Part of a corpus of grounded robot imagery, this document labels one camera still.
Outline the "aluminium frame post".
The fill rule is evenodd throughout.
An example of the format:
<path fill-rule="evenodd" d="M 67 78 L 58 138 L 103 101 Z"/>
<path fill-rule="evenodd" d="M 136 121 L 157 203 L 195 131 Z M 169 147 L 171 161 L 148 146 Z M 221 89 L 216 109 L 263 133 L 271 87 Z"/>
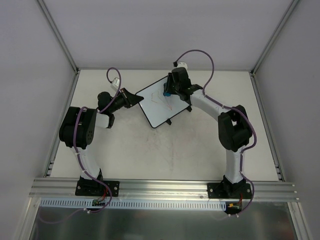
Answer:
<path fill-rule="evenodd" d="M 71 55 L 71 52 L 69 51 L 66 42 L 63 38 L 63 36 L 61 35 L 61 32 L 52 16 L 52 14 L 50 13 L 50 10 L 46 4 L 46 2 L 44 0 L 35 0 L 35 2 L 37 3 L 37 5 L 39 6 L 40 11 L 42 12 L 45 20 L 47 21 L 49 28 L 51 29 L 57 43 L 59 44 L 64 56 L 66 57 L 72 71 L 77 74 L 79 72 L 79 68 L 74 60 L 74 58 Z"/>
<path fill-rule="evenodd" d="M 266 45 L 264 46 L 261 54 L 259 55 L 257 61 L 255 62 L 253 68 L 250 71 L 252 76 L 258 72 L 259 68 L 263 64 L 265 58 L 272 50 L 274 44 L 276 43 L 277 39 L 279 38 L 280 34 L 282 33 L 283 29 L 287 25 L 288 21 L 290 20 L 291 16 L 293 15 L 294 11 L 298 7 L 300 0 L 291 0 L 288 7 L 286 8 L 285 12 L 283 13 L 282 17 L 280 18 L 279 22 L 277 23 L 275 29 L 273 30 L 270 38 L 268 39 Z"/>

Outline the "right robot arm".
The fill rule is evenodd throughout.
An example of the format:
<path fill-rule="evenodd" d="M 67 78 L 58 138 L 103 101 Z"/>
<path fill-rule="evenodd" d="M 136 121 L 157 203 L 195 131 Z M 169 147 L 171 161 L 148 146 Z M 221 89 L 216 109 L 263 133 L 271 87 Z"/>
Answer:
<path fill-rule="evenodd" d="M 242 105 L 229 107 L 205 94 L 205 89 L 192 84 L 184 67 L 173 69 L 164 84 L 164 96 L 179 96 L 181 101 L 210 115 L 218 124 L 218 139 L 226 150 L 226 170 L 222 181 L 208 193 L 210 198 L 240 198 L 247 192 L 247 180 L 243 174 L 244 152 L 254 147 L 248 146 L 253 130 L 246 109 Z"/>

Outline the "blue whiteboard eraser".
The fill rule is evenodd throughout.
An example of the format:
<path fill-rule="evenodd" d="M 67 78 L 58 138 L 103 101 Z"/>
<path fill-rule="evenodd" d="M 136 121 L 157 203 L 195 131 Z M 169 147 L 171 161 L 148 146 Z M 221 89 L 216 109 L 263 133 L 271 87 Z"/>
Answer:
<path fill-rule="evenodd" d="M 163 85 L 163 95 L 165 97 L 170 97 L 172 95 L 169 91 L 169 87 L 168 87 L 167 83 L 164 83 L 164 85 Z"/>

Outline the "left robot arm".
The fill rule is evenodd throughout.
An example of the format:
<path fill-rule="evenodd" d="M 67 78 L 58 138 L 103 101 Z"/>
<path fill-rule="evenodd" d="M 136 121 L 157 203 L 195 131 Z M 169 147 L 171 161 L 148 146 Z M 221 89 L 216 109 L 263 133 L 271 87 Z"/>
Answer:
<path fill-rule="evenodd" d="M 89 154 L 88 146 L 93 142 L 96 128 L 110 129 L 114 125 L 114 112 L 131 108 L 144 97 L 122 88 L 115 96 L 103 91 L 97 96 L 97 108 L 68 108 L 59 129 L 59 140 L 72 149 L 80 168 L 80 180 L 87 181 L 87 189 L 93 195 L 104 191 L 102 170 Z"/>

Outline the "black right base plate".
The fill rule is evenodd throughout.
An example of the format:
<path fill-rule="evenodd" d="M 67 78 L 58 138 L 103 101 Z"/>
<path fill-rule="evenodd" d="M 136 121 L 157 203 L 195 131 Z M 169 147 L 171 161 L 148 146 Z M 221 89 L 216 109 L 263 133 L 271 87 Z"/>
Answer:
<path fill-rule="evenodd" d="M 209 199 L 240 199 L 242 197 L 248 200 L 252 197 L 252 188 L 249 183 L 228 186 L 222 182 L 209 182 L 206 186 Z"/>

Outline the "left aluminium frame post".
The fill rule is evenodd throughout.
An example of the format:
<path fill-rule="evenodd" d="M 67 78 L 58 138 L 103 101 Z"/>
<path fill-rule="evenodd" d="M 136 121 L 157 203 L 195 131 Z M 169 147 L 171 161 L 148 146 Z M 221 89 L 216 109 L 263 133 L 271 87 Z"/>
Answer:
<path fill-rule="evenodd" d="M 74 60 L 74 58 L 71 55 L 71 52 L 69 51 L 66 42 L 63 38 L 63 36 L 61 35 L 61 32 L 52 16 L 52 14 L 50 13 L 50 10 L 46 4 L 46 2 L 44 0 L 35 0 L 35 2 L 37 3 L 37 5 L 39 6 L 40 11 L 42 12 L 45 20 L 47 21 L 49 28 L 51 29 L 57 43 L 59 44 L 64 56 L 66 57 L 72 71 L 77 74 L 79 72 L 79 68 Z"/>

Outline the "aluminium front rail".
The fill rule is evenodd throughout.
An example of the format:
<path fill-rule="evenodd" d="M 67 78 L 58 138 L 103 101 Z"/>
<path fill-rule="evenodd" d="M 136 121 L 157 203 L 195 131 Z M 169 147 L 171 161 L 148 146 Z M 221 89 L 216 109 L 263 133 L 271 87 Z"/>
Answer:
<path fill-rule="evenodd" d="M 76 178 L 37 177 L 33 180 L 29 197 L 75 197 Z M 197 201 L 208 200 L 214 187 L 199 180 L 142 180 L 120 179 L 119 199 Z M 256 181 L 253 183 L 256 202 L 299 202 L 300 196 L 292 182 Z"/>

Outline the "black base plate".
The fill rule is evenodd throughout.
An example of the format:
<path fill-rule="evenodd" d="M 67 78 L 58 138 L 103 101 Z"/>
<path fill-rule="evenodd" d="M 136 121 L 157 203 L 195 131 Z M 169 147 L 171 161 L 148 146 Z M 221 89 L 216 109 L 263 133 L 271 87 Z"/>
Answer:
<path fill-rule="evenodd" d="M 118 197 L 120 182 L 114 180 L 103 180 L 103 183 L 107 185 L 110 189 L 106 193 L 106 196 L 109 197 L 110 193 L 112 197 Z M 106 190 L 106 187 L 94 180 L 80 178 L 77 181 L 75 195 L 82 197 L 101 197 Z"/>
<path fill-rule="evenodd" d="M 209 199 L 240 199 L 242 197 L 248 200 L 252 197 L 252 188 L 249 183 L 228 186 L 222 182 L 209 182 L 206 186 Z"/>

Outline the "right aluminium frame post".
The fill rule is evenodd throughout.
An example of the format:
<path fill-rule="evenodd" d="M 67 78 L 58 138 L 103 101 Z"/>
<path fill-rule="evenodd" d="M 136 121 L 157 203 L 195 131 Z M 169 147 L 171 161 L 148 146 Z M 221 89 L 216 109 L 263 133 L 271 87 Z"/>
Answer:
<path fill-rule="evenodd" d="M 264 46 L 261 54 L 259 55 L 257 61 L 255 62 L 253 68 L 250 71 L 252 76 L 258 72 L 259 68 L 263 64 L 265 58 L 272 50 L 274 44 L 276 43 L 277 39 L 279 38 L 280 34 L 282 33 L 283 29 L 287 25 L 288 21 L 290 20 L 291 16 L 293 15 L 294 11 L 298 7 L 300 0 L 291 0 L 288 7 L 286 8 L 285 12 L 283 13 L 282 17 L 280 18 L 279 22 L 277 23 L 275 29 L 273 30 L 270 38 L 268 39 L 266 45 Z"/>

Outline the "white whiteboard black frame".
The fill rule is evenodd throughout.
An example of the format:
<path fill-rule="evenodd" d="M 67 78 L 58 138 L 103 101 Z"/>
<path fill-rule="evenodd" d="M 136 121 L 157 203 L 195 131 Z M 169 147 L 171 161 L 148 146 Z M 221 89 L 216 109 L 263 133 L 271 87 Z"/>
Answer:
<path fill-rule="evenodd" d="M 153 129 L 166 123 L 167 119 L 171 120 L 190 106 L 187 102 L 182 101 L 178 95 L 164 96 L 164 83 L 166 82 L 167 77 L 164 77 L 136 93 L 136 95 L 144 97 L 144 100 L 138 104 Z"/>

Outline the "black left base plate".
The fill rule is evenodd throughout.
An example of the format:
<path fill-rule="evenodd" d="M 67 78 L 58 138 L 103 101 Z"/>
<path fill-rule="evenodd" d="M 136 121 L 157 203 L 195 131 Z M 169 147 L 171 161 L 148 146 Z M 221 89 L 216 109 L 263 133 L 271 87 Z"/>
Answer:
<path fill-rule="evenodd" d="M 106 193 L 106 196 L 109 197 L 110 193 L 112 197 L 118 197 L 120 182 L 114 180 L 103 180 L 103 183 L 107 185 L 110 189 Z M 101 197 L 106 190 L 106 187 L 94 180 L 80 178 L 77 181 L 75 195 L 82 197 Z"/>

